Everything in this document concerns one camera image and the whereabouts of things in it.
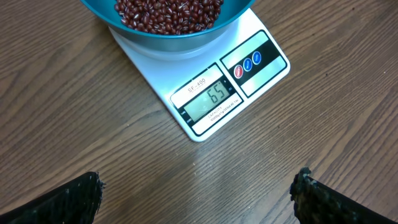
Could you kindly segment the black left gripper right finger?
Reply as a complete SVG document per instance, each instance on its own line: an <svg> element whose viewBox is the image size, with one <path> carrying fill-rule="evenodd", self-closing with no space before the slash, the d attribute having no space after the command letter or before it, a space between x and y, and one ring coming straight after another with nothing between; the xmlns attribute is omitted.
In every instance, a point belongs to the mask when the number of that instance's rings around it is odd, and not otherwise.
<svg viewBox="0 0 398 224"><path fill-rule="evenodd" d="M303 167L290 185L290 200L300 224L397 224L313 179Z"/></svg>

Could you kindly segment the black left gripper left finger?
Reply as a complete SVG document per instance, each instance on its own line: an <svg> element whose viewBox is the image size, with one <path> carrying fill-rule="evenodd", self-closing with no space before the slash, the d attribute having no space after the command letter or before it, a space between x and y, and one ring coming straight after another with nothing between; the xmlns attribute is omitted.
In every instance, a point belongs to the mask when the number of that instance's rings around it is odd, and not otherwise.
<svg viewBox="0 0 398 224"><path fill-rule="evenodd" d="M1 215L1 223L92 224L103 199L99 173L87 172Z"/></svg>

